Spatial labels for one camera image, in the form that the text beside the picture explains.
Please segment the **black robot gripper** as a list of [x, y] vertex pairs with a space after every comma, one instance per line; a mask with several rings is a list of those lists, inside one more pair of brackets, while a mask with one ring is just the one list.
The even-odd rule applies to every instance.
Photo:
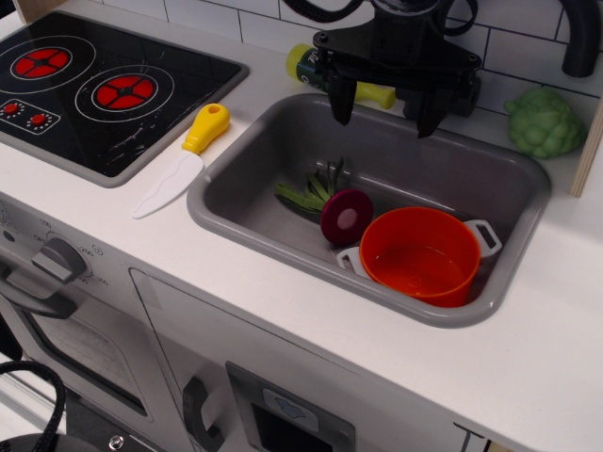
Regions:
[[334, 118], [350, 122], [360, 82], [385, 84], [423, 93], [416, 104], [417, 137], [430, 137], [447, 115], [447, 98], [476, 97], [481, 58], [449, 41], [468, 31], [478, 3], [468, 1], [470, 16], [448, 27], [451, 1], [374, 1], [374, 17], [349, 28], [318, 32], [314, 45], [328, 83]]

